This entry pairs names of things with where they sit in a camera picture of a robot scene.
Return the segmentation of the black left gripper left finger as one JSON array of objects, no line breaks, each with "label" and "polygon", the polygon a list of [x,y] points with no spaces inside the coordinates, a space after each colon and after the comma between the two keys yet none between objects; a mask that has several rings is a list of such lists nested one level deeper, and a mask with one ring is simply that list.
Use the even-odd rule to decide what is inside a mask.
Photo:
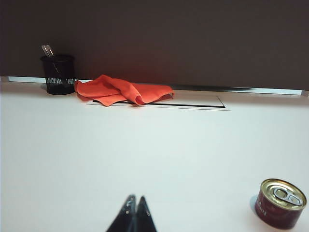
[{"label": "black left gripper left finger", "polygon": [[135,231],[135,213],[136,213],[136,196],[130,194],[121,206],[121,209],[107,232],[134,232]]}]

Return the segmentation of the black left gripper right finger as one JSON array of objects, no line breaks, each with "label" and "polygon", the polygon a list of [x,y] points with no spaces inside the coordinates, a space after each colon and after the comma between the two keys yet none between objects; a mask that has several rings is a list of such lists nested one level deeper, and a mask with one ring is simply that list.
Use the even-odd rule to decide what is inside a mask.
[{"label": "black left gripper right finger", "polygon": [[135,217],[136,232],[157,232],[154,221],[152,219],[152,214],[144,196],[140,198]]}]

